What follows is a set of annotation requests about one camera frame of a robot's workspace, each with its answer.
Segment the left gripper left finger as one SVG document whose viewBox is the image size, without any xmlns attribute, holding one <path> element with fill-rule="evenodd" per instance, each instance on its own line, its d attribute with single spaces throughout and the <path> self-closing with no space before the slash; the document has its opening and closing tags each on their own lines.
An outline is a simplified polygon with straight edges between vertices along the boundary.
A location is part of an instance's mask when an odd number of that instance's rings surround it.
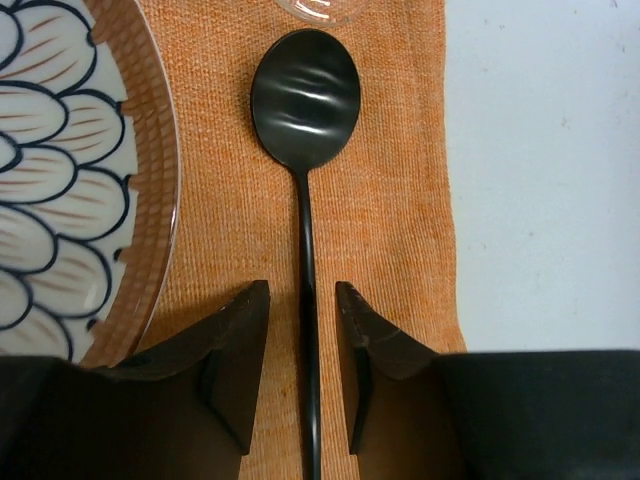
<svg viewBox="0 0 640 480">
<path fill-rule="evenodd" d="M 235 479 L 249 452 L 270 307 L 257 280 L 113 367 L 1 361 L 5 479 Z"/>
</svg>

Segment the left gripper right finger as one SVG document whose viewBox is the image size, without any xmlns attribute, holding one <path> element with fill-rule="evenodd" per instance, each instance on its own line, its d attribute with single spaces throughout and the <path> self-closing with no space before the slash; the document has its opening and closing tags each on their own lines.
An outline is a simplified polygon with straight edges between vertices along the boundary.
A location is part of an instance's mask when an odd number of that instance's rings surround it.
<svg viewBox="0 0 640 480">
<path fill-rule="evenodd" d="M 635 350 L 440 354 L 336 285 L 348 447 L 364 479 L 635 479 Z"/>
</svg>

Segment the orange cloth placemat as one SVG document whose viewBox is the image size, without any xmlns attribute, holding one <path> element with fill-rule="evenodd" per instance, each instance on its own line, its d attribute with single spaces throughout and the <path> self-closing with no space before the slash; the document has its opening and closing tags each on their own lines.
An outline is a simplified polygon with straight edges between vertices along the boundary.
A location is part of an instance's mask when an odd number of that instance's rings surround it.
<svg viewBox="0 0 640 480">
<path fill-rule="evenodd" d="M 249 90 L 262 55 L 299 22 L 273 1 L 144 1 L 170 83 L 181 157 L 177 234 L 150 325 L 96 342 L 89 365 L 148 348 L 268 281 L 271 309 L 244 479 L 302 475 L 296 398 L 298 228 L 290 174 L 258 145 Z M 355 479 L 336 338 L 347 281 L 434 349 L 460 352 L 444 125 L 445 5 L 374 1 L 332 29 L 361 81 L 342 153 L 310 176 L 322 380 L 322 475 Z"/>
</svg>

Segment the floral patterned ceramic plate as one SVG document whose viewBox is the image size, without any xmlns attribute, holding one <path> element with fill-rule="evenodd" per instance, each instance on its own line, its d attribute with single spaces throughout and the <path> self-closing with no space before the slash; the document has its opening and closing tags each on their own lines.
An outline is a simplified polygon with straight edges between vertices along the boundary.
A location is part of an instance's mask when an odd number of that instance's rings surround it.
<svg viewBox="0 0 640 480">
<path fill-rule="evenodd" d="M 136 1 L 1 5 L 1 352 L 113 365 L 164 285 L 180 154 Z"/>
</svg>

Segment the clear wine glass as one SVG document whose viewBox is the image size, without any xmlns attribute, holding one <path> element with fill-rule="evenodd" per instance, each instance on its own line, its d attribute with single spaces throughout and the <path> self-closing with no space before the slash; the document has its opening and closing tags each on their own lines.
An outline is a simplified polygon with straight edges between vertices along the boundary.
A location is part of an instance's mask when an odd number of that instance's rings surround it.
<svg viewBox="0 0 640 480">
<path fill-rule="evenodd" d="M 371 2 L 368 0 L 276 0 L 276 4 L 301 21 L 330 27 L 353 21 Z"/>
</svg>

